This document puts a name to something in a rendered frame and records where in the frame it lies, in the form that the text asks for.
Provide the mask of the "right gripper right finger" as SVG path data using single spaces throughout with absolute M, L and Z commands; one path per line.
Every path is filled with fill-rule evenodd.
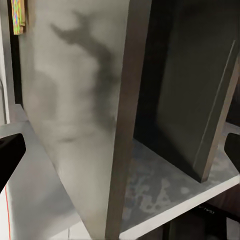
M 240 173 L 240 135 L 228 133 L 224 151 Z

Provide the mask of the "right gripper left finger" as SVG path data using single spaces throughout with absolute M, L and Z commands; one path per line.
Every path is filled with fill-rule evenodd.
M 22 133 L 0 138 L 0 193 L 26 153 Z

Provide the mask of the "jigsaw puzzle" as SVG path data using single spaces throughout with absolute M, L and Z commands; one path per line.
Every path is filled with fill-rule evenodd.
M 13 32 L 15 35 L 23 33 L 25 25 L 25 3 L 24 0 L 11 0 L 11 11 L 13 21 Z

